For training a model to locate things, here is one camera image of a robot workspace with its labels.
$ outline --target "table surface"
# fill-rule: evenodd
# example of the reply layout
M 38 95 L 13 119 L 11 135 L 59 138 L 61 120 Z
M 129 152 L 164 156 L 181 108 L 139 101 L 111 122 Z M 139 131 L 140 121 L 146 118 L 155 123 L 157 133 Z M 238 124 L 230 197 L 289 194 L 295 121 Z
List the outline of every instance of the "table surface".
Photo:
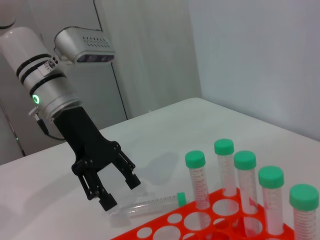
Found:
M 191 98 L 101 130 L 118 141 L 136 164 L 142 184 L 131 191 L 113 165 L 99 176 L 119 205 L 150 198 L 192 193 L 185 154 L 201 150 L 206 157 L 208 188 L 221 187 L 214 142 L 234 141 L 236 151 L 250 150 L 257 168 L 280 166 L 284 221 L 293 225 L 290 187 L 309 183 L 320 188 L 320 143 L 211 102 Z M 0 236 L 2 240 L 111 239 L 159 215 L 115 221 L 94 199 L 88 201 L 71 165 L 67 143 L 0 166 Z M 262 191 L 257 186 L 258 200 Z

